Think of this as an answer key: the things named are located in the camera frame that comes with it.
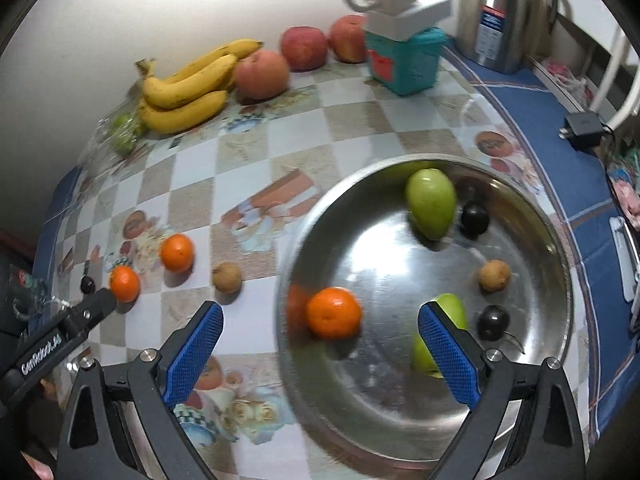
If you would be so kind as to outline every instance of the orange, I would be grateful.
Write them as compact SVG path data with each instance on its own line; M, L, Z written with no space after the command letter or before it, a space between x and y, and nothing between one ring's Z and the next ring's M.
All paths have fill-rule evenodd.
M193 242L181 233L169 236L160 246L160 259L169 272L185 272L193 265Z
M109 288L118 300L130 303L140 293L140 279L131 267L119 265L111 271Z
M360 329L362 309L346 288L330 286L306 304L306 324L322 339L352 337Z

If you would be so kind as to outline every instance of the black plum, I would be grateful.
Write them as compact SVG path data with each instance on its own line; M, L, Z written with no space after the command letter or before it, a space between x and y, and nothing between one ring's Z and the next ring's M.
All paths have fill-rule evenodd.
M478 336L482 341L498 341L509 327L511 316L500 305L489 305L478 318Z
M80 291L83 294L93 294L95 292L95 282L91 276L83 276L80 279Z
M476 237L489 228L489 214L481 203L470 200L462 208L460 224L467 236Z

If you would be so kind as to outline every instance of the teal box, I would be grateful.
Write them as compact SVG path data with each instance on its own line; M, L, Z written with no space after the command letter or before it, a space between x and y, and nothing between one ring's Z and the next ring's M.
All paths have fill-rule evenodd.
M436 83L438 60L447 37L431 27L407 41L365 32L371 75L398 95L415 94Z

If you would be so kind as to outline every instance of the banana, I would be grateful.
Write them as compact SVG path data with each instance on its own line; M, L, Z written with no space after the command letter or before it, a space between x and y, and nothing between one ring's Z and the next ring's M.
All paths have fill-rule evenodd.
M229 72L236 65L236 61L236 56L228 54L177 83L166 83L158 79L154 75L154 61L142 60L137 62L136 66L145 77L142 82L142 93L146 101L157 108L172 110L190 103L224 84Z
M208 54L204 56L200 56L195 61L192 61L187 66L181 68L164 80L165 83L177 83L178 81L182 81L183 79L192 76L196 72L199 72L204 67L206 67L209 63L217 60L222 56L226 56L227 54L233 54L240 59L244 59L245 57L253 54L256 50L260 49L264 45L261 41L255 40L235 40L230 43L219 46L218 48L212 50Z
M174 134L191 128L217 114L225 105L226 91L209 92L175 110L154 108L144 98L138 103L143 123L160 134Z
M224 80L216 87L216 90L226 90L229 92L233 86L236 84L236 80L234 78L234 71L231 70L224 78Z

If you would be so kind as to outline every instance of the stainless steel bowl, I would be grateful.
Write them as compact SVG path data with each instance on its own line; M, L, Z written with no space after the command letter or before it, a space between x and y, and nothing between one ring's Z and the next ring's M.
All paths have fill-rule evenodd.
M407 178L420 168L446 173L459 207L472 195L483 197L489 230L471 241L452 226L438 243L421 240L404 201ZM476 273L493 258L510 265L511 283L483 294ZM320 341L306 328L305 304L327 286L344 286L360 300L356 339ZM369 166L330 190L290 245L278 289L278 357L299 417L361 458L432 467L468 411L444 380L410 368L418 308L444 292L463 301L474 336L485 306L506 307L525 354L504 339L483 347L524 363L564 359L573 312L567 260L544 213L503 176L458 156L408 155ZM510 403L498 437L513 427L517 409Z

